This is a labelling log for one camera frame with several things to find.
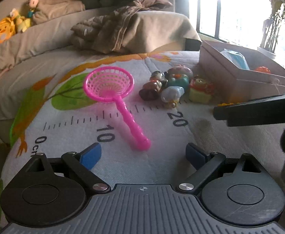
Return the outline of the yellow duck plush toy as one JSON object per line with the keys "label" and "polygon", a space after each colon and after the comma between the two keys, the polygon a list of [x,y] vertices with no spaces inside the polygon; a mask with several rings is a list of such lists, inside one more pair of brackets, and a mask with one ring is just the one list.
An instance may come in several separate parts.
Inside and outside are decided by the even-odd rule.
{"label": "yellow duck plush toy", "polygon": [[6,17],[0,20],[0,44],[15,35],[14,22]]}

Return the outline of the pink-headed doll toy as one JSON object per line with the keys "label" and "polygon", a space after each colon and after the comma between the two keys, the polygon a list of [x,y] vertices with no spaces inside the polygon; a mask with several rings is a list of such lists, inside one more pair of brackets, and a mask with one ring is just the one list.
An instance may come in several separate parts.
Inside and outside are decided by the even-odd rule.
{"label": "pink-headed doll toy", "polygon": [[36,8],[38,6],[39,0],[28,0],[28,7],[29,7],[29,11],[27,14],[27,18],[32,18],[33,14],[36,11]]}

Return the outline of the yellow red toy block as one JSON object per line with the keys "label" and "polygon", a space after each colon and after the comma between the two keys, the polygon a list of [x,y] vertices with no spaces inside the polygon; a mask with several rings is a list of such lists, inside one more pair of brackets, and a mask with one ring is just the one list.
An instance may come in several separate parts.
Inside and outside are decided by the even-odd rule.
{"label": "yellow red toy block", "polygon": [[214,94],[214,85],[201,78],[190,82],[189,100],[193,103],[208,104]]}

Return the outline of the pink toy net scoop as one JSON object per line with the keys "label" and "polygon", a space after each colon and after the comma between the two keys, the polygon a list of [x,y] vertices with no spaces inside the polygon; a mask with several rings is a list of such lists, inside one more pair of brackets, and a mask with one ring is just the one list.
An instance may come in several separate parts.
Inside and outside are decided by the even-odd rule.
{"label": "pink toy net scoop", "polygon": [[136,141],[137,148],[146,151],[150,149],[151,141],[135,122],[123,100],[132,92],[133,88],[133,76],[127,70],[117,66],[96,68],[85,77],[83,83],[83,90],[90,99],[101,103],[115,103]]}

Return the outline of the pink teal toy figure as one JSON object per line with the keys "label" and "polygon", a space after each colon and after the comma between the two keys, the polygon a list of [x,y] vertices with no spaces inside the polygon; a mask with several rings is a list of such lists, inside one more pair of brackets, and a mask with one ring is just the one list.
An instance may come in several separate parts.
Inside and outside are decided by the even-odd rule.
{"label": "pink teal toy figure", "polygon": [[193,72],[190,68],[184,65],[176,65],[167,70],[166,72],[167,87],[179,86],[187,91],[190,81],[193,78]]}

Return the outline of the orange toy cup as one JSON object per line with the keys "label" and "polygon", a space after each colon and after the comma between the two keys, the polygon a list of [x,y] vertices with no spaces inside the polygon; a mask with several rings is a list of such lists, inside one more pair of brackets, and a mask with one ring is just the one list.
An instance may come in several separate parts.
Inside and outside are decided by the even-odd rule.
{"label": "orange toy cup", "polygon": [[266,73],[266,74],[271,74],[271,71],[269,68],[265,67],[265,66],[258,66],[255,71],[257,72],[261,72],[261,73]]}

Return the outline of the pink cardboard storage box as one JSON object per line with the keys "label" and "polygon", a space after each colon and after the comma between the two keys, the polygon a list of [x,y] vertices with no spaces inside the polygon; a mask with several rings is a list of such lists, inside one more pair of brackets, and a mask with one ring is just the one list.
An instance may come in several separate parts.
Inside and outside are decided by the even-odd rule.
{"label": "pink cardboard storage box", "polygon": [[[250,70],[239,69],[234,65],[220,53],[224,49],[240,52]],[[285,94],[285,68],[256,50],[222,42],[203,41],[199,64],[226,103],[241,103]],[[271,74],[255,71],[258,66],[269,68]]]}

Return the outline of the brown crumpled blanket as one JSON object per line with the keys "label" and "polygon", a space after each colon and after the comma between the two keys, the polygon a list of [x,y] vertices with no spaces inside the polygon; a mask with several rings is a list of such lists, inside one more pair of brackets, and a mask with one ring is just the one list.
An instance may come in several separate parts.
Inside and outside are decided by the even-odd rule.
{"label": "brown crumpled blanket", "polygon": [[169,0],[133,0],[110,14],[95,16],[74,25],[72,45],[82,50],[108,54],[121,52],[121,45],[131,18],[140,11],[163,11],[173,4]]}

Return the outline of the blue packet in box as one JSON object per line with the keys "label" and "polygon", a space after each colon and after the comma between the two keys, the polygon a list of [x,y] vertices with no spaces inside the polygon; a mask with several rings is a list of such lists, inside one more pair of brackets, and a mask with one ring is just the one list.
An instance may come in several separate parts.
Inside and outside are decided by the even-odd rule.
{"label": "blue packet in box", "polygon": [[224,49],[220,53],[239,67],[239,69],[250,70],[245,57],[240,52]]}

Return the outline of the dark brown toy figure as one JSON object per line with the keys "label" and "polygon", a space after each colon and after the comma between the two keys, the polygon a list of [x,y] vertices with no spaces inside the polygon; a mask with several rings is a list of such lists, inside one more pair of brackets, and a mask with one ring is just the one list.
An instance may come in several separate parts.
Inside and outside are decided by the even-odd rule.
{"label": "dark brown toy figure", "polygon": [[161,87],[162,83],[159,80],[150,80],[143,85],[142,89],[139,91],[139,95],[144,101],[156,100],[159,97]]}

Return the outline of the beige bed sheet cover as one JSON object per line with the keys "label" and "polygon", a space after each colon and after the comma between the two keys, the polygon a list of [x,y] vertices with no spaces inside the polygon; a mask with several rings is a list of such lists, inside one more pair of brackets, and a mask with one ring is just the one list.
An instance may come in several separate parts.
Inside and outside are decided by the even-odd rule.
{"label": "beige bed sheet cover", "polygon": [[166,11],[140,11],[127,28],[121,52],[108,54],[82,50],[72,45],[71,28],[112,9],[95,9],[62,16],[35,25],[0,44],[0,121],[15,117],[25,91],[31,84],[89,58],[123,53],[175,51],[184,39],[200,43],[190,20]]}

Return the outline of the beige pillow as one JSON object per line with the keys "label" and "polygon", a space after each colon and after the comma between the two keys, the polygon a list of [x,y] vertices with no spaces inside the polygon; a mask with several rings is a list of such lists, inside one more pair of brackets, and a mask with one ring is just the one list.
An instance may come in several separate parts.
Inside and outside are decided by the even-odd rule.
{"label": "beige pillow", "polygon": [[35,24],[41,24],[84,10],[85,5],[81,0],[38,0],[32,19]]}

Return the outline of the pale grey toy figure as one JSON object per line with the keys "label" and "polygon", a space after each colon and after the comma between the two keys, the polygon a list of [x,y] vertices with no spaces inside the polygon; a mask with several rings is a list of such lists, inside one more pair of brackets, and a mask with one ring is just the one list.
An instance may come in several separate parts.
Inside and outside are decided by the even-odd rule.
{"label": "pale grey toy figure", "polygon": [[177,106],[184,93],[185,91],[183,87],[169,86],[161,92],[160,98],[166,108],[173,109]]}

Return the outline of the printed ruler play mat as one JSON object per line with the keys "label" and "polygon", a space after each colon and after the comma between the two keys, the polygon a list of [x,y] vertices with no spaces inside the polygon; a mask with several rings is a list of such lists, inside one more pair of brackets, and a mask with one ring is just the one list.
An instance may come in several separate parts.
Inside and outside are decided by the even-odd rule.
{"label": "printed ruler play mat", "polygon": [[[11,127],[11,151],[0,178],[0,190],[37,153],[59,157],[98,142],[102,157],[94,173],[116,183],[177,183],[192,173],[185,159],[185,147],[192,142],[206,151],[228,157],[253,154],[285,192],[285,153],[280,137],[285,125],[228,127],[214,119],[218,97],[207,104],[183,95],[176,108],[167,109],[161,100],[143,101],[138,92],[154,71],[184,65],[200,72],[197,52],[134,54],[123,57],[69,61],[55,54],[38,56],[43,65],[59,65],[42,79],[31,78],[30,87],[18,104]],[[84,78],[98,66],[119,66],[134,77],[134,89],[125,98],[129,111],[151,141],[151,148],[139,151],[129,128],[114,104],[96,103],[83,91]],[[285,212],[280,220],[285,228]]]}

